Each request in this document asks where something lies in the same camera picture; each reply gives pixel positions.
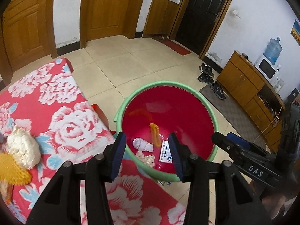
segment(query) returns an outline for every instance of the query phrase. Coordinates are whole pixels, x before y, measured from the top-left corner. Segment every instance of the wooden cabinet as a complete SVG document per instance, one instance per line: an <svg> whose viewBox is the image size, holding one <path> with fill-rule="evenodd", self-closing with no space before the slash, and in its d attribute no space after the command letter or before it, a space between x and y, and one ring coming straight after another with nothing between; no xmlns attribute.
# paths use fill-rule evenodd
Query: wooden cabinet
<svg viewBox="0 0 300 225"><path fill-rule="evenodd" d="M254 99L252 99L244 109L249 114L249 117L253 120L256 126L258 126L260 131L264 131L271 123Z"/></svg>
<svg viewBox="0 0 300 225"><path fill-rule="evenodd" d="M258 89L231 61L219 75L218 81L242 107L258 93Z"/></svg>
<svg viewBox="0 0 300 225"><path fill-rule="evenodd" d="M217 79L231 96L244 108L255 125L263 132L266 143L272 151L277 151L281 138L281 124L276 126L270 110L257 96L266 88L268 94L274 96L278 104L283 104L282 99L275 93L273 87L260 74L260 72L240 53L234 52L225 68Z"/></svg>
<svg viewBox="0 0 300 225"><path fill-rule="evenodd" d="M231 93L243 76L243 73L229 61L219 75L218 81Z"/></svg>
<svg viewBox="0 0 300 225"><path fill-rule="evenodd" d="M242 106L247 103L258 93L258 89L248 80L246 76L242 76L240 82L231 91L232 96Z"/></svg>

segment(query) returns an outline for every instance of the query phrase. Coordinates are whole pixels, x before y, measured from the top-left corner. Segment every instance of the light switch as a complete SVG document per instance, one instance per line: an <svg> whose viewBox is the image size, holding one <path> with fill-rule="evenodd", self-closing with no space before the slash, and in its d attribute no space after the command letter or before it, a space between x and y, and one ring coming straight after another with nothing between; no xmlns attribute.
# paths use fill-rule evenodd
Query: light switch
<svg viewBox="0 0 300 225"><path fill-rule="evenodd" d="M240 14L239 14L239 12L238 12L237 10L234 10L232 13L233 13L235 16L241 18Z"/></svg>

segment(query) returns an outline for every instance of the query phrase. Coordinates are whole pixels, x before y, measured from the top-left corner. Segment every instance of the doormat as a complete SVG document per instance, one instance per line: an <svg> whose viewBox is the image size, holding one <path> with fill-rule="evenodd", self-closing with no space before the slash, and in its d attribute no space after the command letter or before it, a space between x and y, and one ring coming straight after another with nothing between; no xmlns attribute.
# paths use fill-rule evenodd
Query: doormat
<svg viewBox="0 0 300 225"><path fill-rule="evenodd" d="M209 85L203 87L200 93L215 106L243 139L253 142L261 134L244 109L230 96L226 96L225 100L220 100ZM255 144L266 150L266 143L262 136L255 141Z"/></svg>
<svg viewBox="0 0 300 225"><path fill-rule="evenodd" d="M157 40L160 43L163 43L164 45L166 45L167 47L170 47L173 51L179 53L182 56L192 53L189 50L182 47L181 45L179 45L179 44L177 44L177 43L175 43L175 42L173 42L169 39L164 39L162 37L152 37L152 39Z"/></svg>

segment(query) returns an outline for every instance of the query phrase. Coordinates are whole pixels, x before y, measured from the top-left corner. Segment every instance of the black door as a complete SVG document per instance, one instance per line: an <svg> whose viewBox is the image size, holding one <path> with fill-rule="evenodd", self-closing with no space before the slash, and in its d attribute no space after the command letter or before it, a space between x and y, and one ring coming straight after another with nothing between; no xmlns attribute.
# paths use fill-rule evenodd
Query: black door
<svg viewBox="0 0 300 225"><path fill-rule="evenodd" d="M200 54L225 0L190 0L175 40Z"/></svg>

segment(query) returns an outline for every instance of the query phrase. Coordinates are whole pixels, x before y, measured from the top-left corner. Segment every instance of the red doormat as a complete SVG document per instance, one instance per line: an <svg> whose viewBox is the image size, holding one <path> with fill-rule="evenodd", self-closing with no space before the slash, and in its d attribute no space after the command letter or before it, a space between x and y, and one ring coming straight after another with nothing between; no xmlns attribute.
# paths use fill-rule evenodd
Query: red doormat
<svg viewBox="0 0 300 225"><path fill-rule="evenodd" d="M160 43L163 43L164 45L170 47L173 51L179 53L182 56L192 53L189 50L187 50L184 47L182 47L181 45L179 45L179 44L177 44L177 43L175 43L175 42L173 42L171 40L165 40L165 39L162 39L161 37L158 37L158 38L154 37L152 39L157 40Z"/></svg>

